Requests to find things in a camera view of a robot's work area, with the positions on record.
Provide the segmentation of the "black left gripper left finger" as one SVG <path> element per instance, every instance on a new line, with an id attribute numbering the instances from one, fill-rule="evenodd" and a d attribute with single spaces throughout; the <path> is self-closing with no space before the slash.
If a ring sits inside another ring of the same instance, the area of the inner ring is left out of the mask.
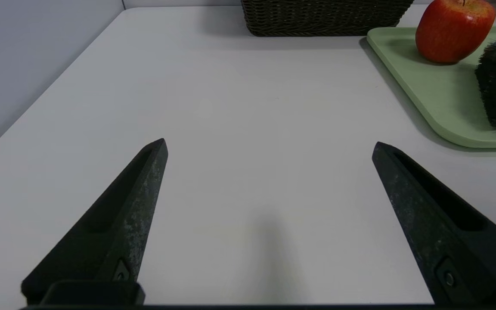
<path id="1" fill-rule="evenodd" d="M 28 306 L 138 306 L 138 284 L 168 150 L 158 139 L 136 154 L 22 281 Z"/>

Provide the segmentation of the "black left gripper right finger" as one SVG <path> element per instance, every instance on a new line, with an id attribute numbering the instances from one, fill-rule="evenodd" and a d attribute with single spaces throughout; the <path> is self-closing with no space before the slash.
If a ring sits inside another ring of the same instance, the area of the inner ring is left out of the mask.
<path id="1" fill-rule="evenodd" d="M 372 161 L 435 304 L 496 306 L 496 224 L 400 149 Z"/>

